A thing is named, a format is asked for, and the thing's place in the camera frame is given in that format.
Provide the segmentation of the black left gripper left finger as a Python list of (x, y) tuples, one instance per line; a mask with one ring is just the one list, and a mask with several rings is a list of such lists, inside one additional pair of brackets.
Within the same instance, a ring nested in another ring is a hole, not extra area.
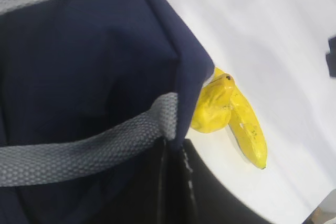
[(110, 223), (159, 223), (166, 140), (159, 138), (139, 159), (135, 176), (110, 205)]

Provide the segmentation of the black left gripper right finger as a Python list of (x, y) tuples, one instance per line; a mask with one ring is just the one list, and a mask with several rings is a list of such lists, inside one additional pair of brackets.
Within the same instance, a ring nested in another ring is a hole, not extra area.
[(268, 223), (238, 200), (214, 176), (189, 139), (182, 157), (191, 200), (191, 223)]

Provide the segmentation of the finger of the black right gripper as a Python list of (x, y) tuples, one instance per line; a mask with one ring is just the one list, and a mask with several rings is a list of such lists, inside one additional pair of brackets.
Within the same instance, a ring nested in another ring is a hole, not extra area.
[(328, 40), (329, 52), (326, 54), (326, 62), (329, 69), (329, 75), (336, 78), (336, 36)]

